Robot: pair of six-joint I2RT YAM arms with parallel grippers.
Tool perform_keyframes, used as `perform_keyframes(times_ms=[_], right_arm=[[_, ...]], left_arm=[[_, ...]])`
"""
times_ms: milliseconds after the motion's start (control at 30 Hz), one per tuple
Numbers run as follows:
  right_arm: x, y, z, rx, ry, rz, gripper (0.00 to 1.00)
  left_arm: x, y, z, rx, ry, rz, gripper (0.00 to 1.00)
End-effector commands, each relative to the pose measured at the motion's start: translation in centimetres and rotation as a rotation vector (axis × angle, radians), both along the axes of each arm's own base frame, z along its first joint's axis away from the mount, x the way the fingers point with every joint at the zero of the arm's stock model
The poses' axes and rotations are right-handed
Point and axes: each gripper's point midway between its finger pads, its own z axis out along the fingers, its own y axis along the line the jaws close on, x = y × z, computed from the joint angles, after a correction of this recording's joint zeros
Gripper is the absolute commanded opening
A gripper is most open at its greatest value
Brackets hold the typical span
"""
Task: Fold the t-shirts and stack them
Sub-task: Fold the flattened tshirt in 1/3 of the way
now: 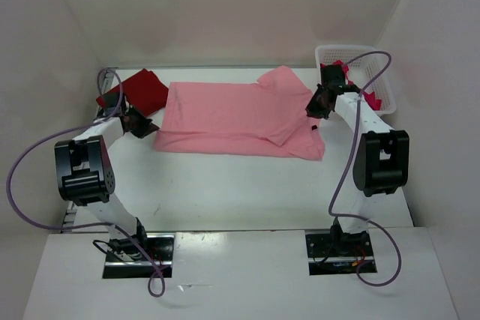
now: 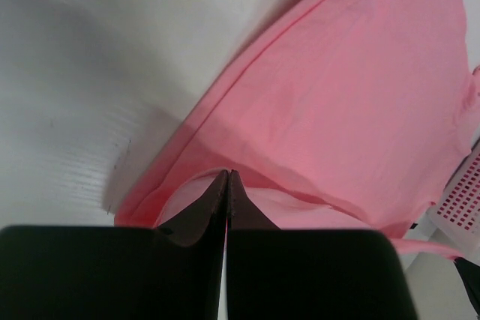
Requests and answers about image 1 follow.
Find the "dark red t-shirt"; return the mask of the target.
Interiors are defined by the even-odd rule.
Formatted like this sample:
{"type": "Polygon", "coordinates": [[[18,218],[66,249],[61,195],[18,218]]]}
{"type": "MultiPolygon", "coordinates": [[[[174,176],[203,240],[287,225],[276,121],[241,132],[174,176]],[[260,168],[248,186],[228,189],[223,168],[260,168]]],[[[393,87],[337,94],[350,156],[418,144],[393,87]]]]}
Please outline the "dark red t-shirt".
{"type": "MultiPolygon", "coordinates": [[[[101,70],[97,75],[97,89],[100,92],[100,95],[96,99],[97,104],[98,98],[103,94],[108,92],[120,93],[119,85],[106,93],[102,92],[103,85],[101,82],[108,76],[115,78],[115,73],[113,69],[107,68],[101,70]]],[[[169,89],[150,70],[142,69],[135,73],[122,82],[121,88],[123,94],[127,97],[127,105],[129,108],[134,106],[145,117],[149,117],[156,111],[161,110],[167,104],[169,89]]]]}

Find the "pink t-shirt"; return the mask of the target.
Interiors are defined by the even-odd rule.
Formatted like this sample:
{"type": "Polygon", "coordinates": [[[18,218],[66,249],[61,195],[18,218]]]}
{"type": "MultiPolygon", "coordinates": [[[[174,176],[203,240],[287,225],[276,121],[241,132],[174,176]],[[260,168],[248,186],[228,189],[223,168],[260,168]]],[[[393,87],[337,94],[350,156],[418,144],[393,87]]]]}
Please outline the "pink t-shirt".
{"type": "Polygon", "coordinates": [[[289,67],[255,83],[174,82],[169,89],[156,151],[323,158],[320,122],[305,110],[313,93],[289,67]]]}

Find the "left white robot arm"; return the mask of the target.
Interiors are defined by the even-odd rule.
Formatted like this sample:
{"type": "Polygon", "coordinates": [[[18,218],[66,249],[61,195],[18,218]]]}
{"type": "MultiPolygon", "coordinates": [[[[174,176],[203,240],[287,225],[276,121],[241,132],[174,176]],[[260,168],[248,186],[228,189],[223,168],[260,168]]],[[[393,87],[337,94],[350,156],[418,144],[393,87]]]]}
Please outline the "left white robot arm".
{"type": "Polygon", "coordinates": [[[105,94],[102,100],[98,124],[55,144],[58,191],[63,200],[88,209],[107,228],[108,246],[116,256],[141,261],[149,253],[150,242],[141,221],[115,194],[116,179],[108,149],[126,133],[143,139],[158,127],[129,104],[124,94],[105,94]]]}

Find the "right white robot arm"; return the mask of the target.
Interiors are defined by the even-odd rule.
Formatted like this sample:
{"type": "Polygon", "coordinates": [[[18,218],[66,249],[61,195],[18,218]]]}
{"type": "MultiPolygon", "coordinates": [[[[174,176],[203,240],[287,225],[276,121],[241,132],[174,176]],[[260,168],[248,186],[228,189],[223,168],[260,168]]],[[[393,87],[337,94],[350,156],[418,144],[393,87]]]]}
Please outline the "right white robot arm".
{"type": "Polygon", "coordinates": [[[306,107],[307,116],[328,119],[334,112],[353,131],[346,166],[328,205],[328,213],[334,217],[328,254],[345,255],[366,245],[372,198],[393,194],[406,184],[410,138],[406,131],[394,130],[380,119],[367,94],[347,79],[346,65],[338,61],[322,64],[319,73],[320,82],[306,107]],[[348,175],[361,193],[361,204],[352,213],[337,213],[334,206],[348,175]]]}

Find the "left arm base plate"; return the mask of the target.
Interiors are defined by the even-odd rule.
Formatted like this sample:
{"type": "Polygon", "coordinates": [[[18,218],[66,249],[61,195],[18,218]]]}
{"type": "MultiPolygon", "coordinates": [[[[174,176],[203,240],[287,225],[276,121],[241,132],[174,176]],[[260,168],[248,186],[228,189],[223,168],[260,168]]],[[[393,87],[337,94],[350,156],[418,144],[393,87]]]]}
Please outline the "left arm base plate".
{"type": "MultiPolygon", "coordinates": [[[[147,253],[156,265],[163,267],[163,277],[171,278],[175,235],[151,233],[147,235],[147,240],[147,253]]],[[[154,273],[154,268],[145,258],[132,260],[125,252],[114,250],[106,241],[95,239],[92,244],[105,255],[102,275],[104,279],[149,278],[154,273]]]]}

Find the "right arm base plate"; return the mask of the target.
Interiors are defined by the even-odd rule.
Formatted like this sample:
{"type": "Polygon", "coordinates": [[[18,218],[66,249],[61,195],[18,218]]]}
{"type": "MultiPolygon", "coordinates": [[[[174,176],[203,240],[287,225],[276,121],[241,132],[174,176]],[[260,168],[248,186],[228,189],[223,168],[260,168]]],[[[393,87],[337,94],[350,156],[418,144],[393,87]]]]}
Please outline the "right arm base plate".
{"type": "Polygon", "coordinates": [[[367,232],[352,240],[334,240],[326,230],[306,231],[308,270],[311,276],[376,273],[374,252],[367,232]]]}

